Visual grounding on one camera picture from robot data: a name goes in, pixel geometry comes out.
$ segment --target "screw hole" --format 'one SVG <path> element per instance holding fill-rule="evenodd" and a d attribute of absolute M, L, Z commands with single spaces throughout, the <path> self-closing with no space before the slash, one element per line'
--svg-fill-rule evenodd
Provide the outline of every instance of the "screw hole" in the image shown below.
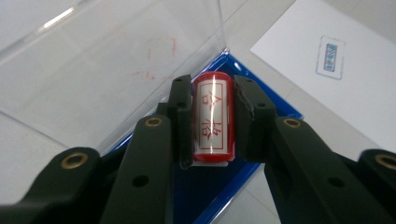
<path fill-rule="evenodd" d="M 151 119 L 147 119 L 145 123 L 149 127 L 157 127 L 163 123 L 163 120 L 160 118 L 151 118 Z"/>
<path fill-rule="evenodd" d="M 65 170 L 78 168 L 88 160 L 88 155 L 82 152 L 75 152 L 68 155 L 61 162 L 61 167 Z"/>
<path fill-rule="evenodd" d="M 344 181 L 342 179 L 340 179 L 340 178 L 337 178 L 337 177 L 330 177 L 327 180 L 329 181 L 329 183 L 333 187 L 336 187 L 336 188 L 339 188 L 339 189 L 343 189 L 346 186 Z"/>
<path fill-rule="evenodd" d="M 375 156 L 375 160 L 390 170 L 396 170 L 396 157 L 394 156 L 379 154 Z"/>
<path fill-rule="evenodd" d="M 285 122 L 285 124 L 287 124 L 291 128 L 298 128 L 301 126 L 300 121 L 298 121 L 297 119 L 284 119 L 283 122 Z"/>
<path fill-rule="evenodd" d="M 137 188 L 142 188 L 149 183 L 149 177 L 146 175 L 139 175 L 132 180 L 132 185 Z"/>

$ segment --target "transparent acrylic panel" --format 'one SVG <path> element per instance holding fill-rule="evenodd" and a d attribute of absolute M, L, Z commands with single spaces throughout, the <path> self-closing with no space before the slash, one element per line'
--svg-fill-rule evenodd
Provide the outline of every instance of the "transparent acrylic panel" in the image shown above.
<path fill-rule="evenodd" d="M 213 0 L 81 1 L 0 52 L 0 112 L 105 154 L 225 48 Z"/>

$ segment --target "blue stamp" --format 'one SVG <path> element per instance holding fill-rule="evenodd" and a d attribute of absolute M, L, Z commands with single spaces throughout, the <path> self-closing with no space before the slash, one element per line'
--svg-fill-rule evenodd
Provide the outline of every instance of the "blue stamp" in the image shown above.
<path fill-rule="evenodd" d="M 329 72 L 334 72 L 336 57 L 337 57 L 337 46 L 334 44 L 327 44 L 323 69 Z"/>

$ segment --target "brass insert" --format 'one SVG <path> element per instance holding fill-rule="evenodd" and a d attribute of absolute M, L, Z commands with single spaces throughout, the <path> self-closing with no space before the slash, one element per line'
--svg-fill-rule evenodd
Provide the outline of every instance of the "brass insert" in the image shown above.
<path fill-rule="evenodd" d="M 65 170 L 71 170 L 78 168 L 88 160 L 88 155 L 83 152 L 75 152 L 68 155 L 61 162 L 62 168 Z"/>
<path fill-rule="evenodd" d="M 396 170 L 396 157 L 394 156 L 378 154 L 375 156 L 375 160 L 390 170 Z"/>
<path fill-rule="evenodd" d="M 283 122 L 291 128 L 299 128 L 301 122 L 297 119 L 284 119 Z"/>
<path fill-rule="evenodd" d="M 151 119 L 146 119 L 145 123 L 149 127 L 158 127 L 163 123 L 163 120 L 160 118 L 151 118 Z"/>

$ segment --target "red scribble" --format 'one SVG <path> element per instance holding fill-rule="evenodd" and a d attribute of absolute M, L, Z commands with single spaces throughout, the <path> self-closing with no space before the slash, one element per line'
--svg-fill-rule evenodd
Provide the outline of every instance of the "red scribble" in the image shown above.
<path fill-rule="evenodd" d="M 133 75 L 143 75 L 143 74 L 145 74 L 145 72 L 143 72 L 143 71 L 138 71 L 138 72 L 133 73 Z"/>
<path fill-rule="evenodd" d="M 173 45 L 172 45 L 172 56 L 175 56 L 176 55 L 176 50 L 177 50 L 176 39 L 174 37 L 172 37 L 171 40 L 172 40 L 172 43 L 173 43 Z"/>
<path fill-rule="evenodd" d="M 154 80 L 156 77 L 155 77 L 154 75 L 152 75 L 152 74 L 150 73 L 150 71 L 147 71 L 147 73 L 146 73 L 146 78 L 147 78 L 147 79 Z"/>

